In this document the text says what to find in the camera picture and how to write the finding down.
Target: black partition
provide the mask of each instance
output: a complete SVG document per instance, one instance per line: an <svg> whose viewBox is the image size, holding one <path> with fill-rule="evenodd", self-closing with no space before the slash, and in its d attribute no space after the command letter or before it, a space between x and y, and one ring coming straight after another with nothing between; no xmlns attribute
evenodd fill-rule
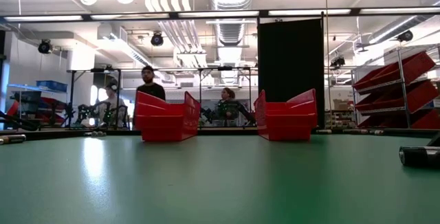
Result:
<svg viewBox="0 0 440 224"><path fill-rule="evenodd" d="M316 90L318 125L324 120L322 19L264 23L258 27L258 91L268 102L286 102Z"/></svg>

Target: man's hair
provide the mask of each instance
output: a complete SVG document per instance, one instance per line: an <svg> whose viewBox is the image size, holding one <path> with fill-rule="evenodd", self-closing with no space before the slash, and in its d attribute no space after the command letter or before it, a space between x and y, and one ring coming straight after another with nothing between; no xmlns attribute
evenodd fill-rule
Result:
<svg viewBox="0 0 440 224"><path fill-rule="evenodd" d="M154 68L152 67L152 66L150 66L150 65L148 65L148 66L145 66L143 69L142 69L142 73L144 73L144 71L146 71L146 70L149 70L149 71L151 71L151 72L154 72Z"/></svg>
<svg viewBox="0 0 440 224"><path fill-rule="evenodd" d="M226 93L228 93L228 95L229 95L229 98L232 98L232 99L235 99L235 93L234 93L234 91L233 90L231 90L230 88L228 88L228 87L225 87L223 90L225 90L226 91Z"/></svg>

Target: overhead track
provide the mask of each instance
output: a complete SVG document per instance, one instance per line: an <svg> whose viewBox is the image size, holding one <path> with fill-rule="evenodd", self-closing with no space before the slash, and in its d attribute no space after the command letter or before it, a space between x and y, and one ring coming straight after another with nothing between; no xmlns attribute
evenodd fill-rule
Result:
<svg viewBox="0 0 440 224"><path fill-rule="evenodd" d="M371 7L371 8L322 8L289 10L206 10L203 12L134 12L115 14L60 14L60 15L22 15L0 16L0 23L65 23L87 21L167 21L192 19L256 19L256 18L320 18L321 12L328 12L329 17L352 16L404 16L404 15L439 15L440 7Z"/></svg>

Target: black cylinder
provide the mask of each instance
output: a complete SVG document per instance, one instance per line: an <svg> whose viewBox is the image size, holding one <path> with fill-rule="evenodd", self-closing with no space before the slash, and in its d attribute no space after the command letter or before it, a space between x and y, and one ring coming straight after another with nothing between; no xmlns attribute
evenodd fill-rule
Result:
<svg viewBox="0 0 440 224"><path fill-rule="evenodd" d="M399 157L404 166L440 168L440 147L400 147Z"/></svg>
<svg viewBox="0 0 440 224"><path fill-rule="evenodd" d="M26 140L25 135L2 135L0 136L0 145L21 143Z"/></svg>

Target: green table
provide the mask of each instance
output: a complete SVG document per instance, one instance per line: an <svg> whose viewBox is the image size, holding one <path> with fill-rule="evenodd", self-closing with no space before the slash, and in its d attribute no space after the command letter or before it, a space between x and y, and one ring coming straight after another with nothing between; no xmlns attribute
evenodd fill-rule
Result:
<svg viewBox="0 0 440 224"><path fill-rule="evenodd" d="M107 136L0 146L0 223L440 223L440 171L398 158L401 145L427 143Z"/></svg>

